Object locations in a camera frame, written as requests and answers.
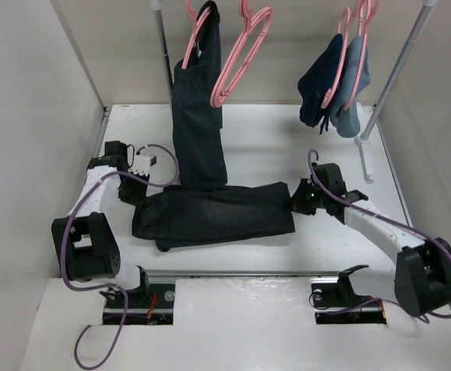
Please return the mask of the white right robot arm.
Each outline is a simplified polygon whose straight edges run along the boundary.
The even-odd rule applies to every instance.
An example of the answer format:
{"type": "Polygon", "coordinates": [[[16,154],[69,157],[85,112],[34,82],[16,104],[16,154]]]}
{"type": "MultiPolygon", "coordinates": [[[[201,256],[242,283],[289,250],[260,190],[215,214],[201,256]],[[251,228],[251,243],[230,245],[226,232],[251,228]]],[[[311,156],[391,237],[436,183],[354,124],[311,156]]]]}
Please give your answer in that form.
{"type": "Polygon", "coordinates": [[[451,305],[451,249],[445,240],[380,214],[365,194],[347,190],[338,165],[311,162],[309,171],[290,199],[293,212],[323,209],[372,242],[395,265],[395,298],[407,314],[435,315],[451,305]]]}

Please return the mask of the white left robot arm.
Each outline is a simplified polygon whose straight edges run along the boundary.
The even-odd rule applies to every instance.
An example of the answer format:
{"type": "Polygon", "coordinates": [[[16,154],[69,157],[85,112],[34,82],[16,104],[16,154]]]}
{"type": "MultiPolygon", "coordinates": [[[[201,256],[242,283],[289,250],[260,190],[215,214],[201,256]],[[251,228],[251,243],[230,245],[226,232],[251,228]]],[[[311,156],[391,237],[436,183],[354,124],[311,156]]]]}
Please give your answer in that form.
{"type": "Polygon", "coordinates": [[[61,277],[72,291],[86,291],[75,282],[113,279],[121,270],[120,250],[106,212],[118,198],[120,187],[136,180],[128,171],[128,145],[107,142],[104,154],[89,161],[86,181],[74,207],[52,222],[61,277]]]}

